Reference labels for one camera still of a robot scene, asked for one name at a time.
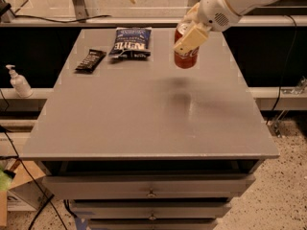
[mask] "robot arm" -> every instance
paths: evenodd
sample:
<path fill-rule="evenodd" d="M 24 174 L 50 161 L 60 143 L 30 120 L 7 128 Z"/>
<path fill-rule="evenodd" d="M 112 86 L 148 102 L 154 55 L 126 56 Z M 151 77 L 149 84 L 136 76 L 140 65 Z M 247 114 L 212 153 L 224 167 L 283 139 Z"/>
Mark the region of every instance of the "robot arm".
<path fill-rule="evenodd" d="M 190 26 L 175 44 L 175 51 L 185 54 L 199 47 L 212 31 L 223 32 L 238 23 L 251 10 L 279 0 L 201 0 L 182 19 Z"/>

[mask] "floor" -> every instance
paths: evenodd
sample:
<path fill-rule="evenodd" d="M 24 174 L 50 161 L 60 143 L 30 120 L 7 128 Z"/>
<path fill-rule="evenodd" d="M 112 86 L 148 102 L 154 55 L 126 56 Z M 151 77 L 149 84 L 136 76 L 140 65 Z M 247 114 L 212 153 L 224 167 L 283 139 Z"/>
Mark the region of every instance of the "floor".
<path fill-rule="evenodd" d="M 73 12 L 71 9 L 69 5 L 67 14 Z M 49 12 L 57 14 L 56 8 Z M 231 201 L 232 209 L 215 230 L 307 230 L 306 113 L 291 114 L 280 129 L 282 138 L 272 135 L 280 157 L 260 166 L 255 173 L 255 183 L 243 196 Z M 75 230 L 75 220 L 66 212 L 63 202 L 54 198 L 53 203 L 67 228 Z M 28 229 L 34 216 L 35 212 L 9 212 L 8 227 L 1 229 Z M 78 230 L 85 230 L 85 226 L 85 223 L 79 222 Z M 48 205 L 33 229 L 64 228 L 51 205 Z"/>

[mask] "snack bag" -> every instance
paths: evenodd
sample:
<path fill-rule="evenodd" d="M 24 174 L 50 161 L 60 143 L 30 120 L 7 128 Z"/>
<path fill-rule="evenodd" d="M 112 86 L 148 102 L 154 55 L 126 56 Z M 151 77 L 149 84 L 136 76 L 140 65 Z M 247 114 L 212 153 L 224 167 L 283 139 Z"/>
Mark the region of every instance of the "snack bag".
<path fill-rule="evenodd" d="M 147 58 L 152 28 L 117 28 L 111 58 Z"/>

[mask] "wire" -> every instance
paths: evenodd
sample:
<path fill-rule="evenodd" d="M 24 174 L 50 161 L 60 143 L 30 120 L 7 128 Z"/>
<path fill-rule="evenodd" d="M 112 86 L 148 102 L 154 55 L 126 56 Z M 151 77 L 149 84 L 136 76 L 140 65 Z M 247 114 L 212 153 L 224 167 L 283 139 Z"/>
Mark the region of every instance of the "wire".
<path fill-rule="evenodd" d="M 46 202 L 43 204 L 43 206 L 41 206 L 41 208 L 39 209 L 39 211 L 36 213 L 35 217 L 33 218 L 33 220 L 31 221 L 31 224 L 28 228 L 28 230 L 31 230 L 32 227 L 35 224 L 36 219 L 39 217 L 40 213 L 46 208 L 46 206 L 48 205 L 49 202 L 51 202 L 52 198 L 54 198 L 54 195 L 51 195 Z"/>
<path fill-rule="evenodd" d="M 74 19 L 74 20 L 56 20 L 56 19 L 48 19 L 45 17 L 39 17 L 39 16 L 32 16 L 32 15 L 16 15 L 16 18 L 34 18 L 34 19 L 41 19 L 41 20 L 46 20 L 50 22 L 58 22 L 58 23 L 73 23 L 73 22 L 79 22 L 79 21 L 84 21 L 86 19 L 95 19 L 95 18 L 105 18 L 105 17 L 110 17 L 110 15 L 97 15 L 97 16 L 92 16 L 92 17 L 87 17 L 84 19 Z"/>
<path fill-rule="evenodd" d="M 68 213 L 69 213 L 74 219 L 76 219 L 76 218 L 77 218 L 77 215 L 71 211 L 71 209 L 70 209 L 70 207 L 69 207 L 69 202 L 68 202 L 68 200 L 64 200 L 63 203 L 64 203 L 64 206 L 65 206 L 66 211 L 68 211 Z"/>
<path fill-rule="evenodd" d="M 283 71 L 282 71 L 281 76 L 280 76 L 279 87 L 278 87 L 278 96 L 277 96 L 277 99 L 276 99 L 271 111 L 275 111 L 275 108 L 276 108 L 277 104 L 279 103 L 282 82 L 283 82 L 284 77 L 285 77 L 285 73 L 286 73 L 286 70 L 287 70 L 288 63 L 289 63 L 289 58 L 290 58 L 291 52 L 292 52 L 292 50 L 295 46 L 295 41 L 296 41 L 296 36 L 297 36 L 297 25 L 296 25 L 295 20 L 290 15 L 285 15 L 285 16 L 288 16 L 289 18 L 291 18 L 293 20 L 293 22 L 295 24 L 295 35 L 294 35 L 294 38 L 292 40 L 291 47 L 290 47 L 288 54 L 287 54 L 287 57 L 286 57 L 285 65 L 284 65 Z"/>
<path fill-rule="evenodd" d="M 4 100 L 4 101 L 6 102 L 6 104 L 7 104 L 7 107 L 4 109 L 4 112 L 6 112 L 6 111 L 8 110 L 8 108 L 10 107 L 10 104 L 9 104 L 9 102 L 7 101 L 7 99 L 4 97 L 1 88 L 0 88 L 0 93 L 1 93 L 1 96 L 2 96 L 3 100 Z"/>
<path fill-rule="evenodd" d="M 9 131 L 9 130 L 7 130 L 6 128 L 4 128 L 3 126 L 0 126 L 0 133 L 5 133 L 5 132 L 7 132 L 7 133 L 11 133 L 11 131 Z"/>
<path fill-rule="evenodd" d="M 40 189 L 40 191 L 43 193 L 43 195 L 44 195 L 46 198 L 48 198 L 48 196 L 46 195 L 46 193 L 41 189 L 41 187 L 38 185 L 38 183 L 35 181 L 35 179 L 32 177 L 32 175 L 31 175 L 30 172 L 28 171 L 28 169 L 27 169 L 27 167 L 25 166 L 25 164 L 23 163 L 23 161 L 20 159 L 19 153 L 18 153 L 18 151 L 17 151 L 15 145 L 13 144 L 13 142 L 12 142 L 10 136 L 7 134 L 7 132 L 4 132 L 4 133 L 5 133 L 5 135 L 8 137 L 8 139 L 9 139 L 11 145 L 12 145 L 13 150 L 15 151 L 16 155 L 18 156 L 18 158 L 19 158 L 19 160 L 20 160 L 20 162 L 21 162 L 23 168 L 24 168 L 25 171 L 27 172 L 27 174 L 28 174 L 28 175 L 30 176 L 30 178 L 34 181 L 34 183 L 37 185 L 37 187 Z M 54 208 L 55 212 L 57 213 L 57 215 L 58 215 L 58 217 L 59 217 L 59 220 L 61 221 L 61 224 L 63 225 L 63 227 L 65 228 L 65 230 L 67 230 L 67 227 L 66 227 L 66 225 L 65 225 L 65 223 L 64 223 L 64 221 L 63 221 L 63 219 L 62 219 L 61 216 L 59 215 L 59 212 L 58 212 L 58 210 L 56 209 L 55 205 L 54 205 L 51 201 L 50 201 L 50 204 L 51 204 L 51 206 Z"/>

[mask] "pump bottle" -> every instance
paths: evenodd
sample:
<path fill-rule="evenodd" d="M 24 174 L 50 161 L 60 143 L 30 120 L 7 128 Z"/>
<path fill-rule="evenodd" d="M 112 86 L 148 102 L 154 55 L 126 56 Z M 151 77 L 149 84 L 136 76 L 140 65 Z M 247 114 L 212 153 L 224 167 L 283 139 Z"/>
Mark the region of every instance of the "pump bottle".
<path fill-rule="evenodd" d="M 10 71 L 11 75 L 11 85 L 16 90 L 17 94 L 21 98 L 30 97 L 33 94 L 33 89 L 22 75 L 19 75 L 14 70 L 14 65 L 7 65 L 6 66 Z"/>

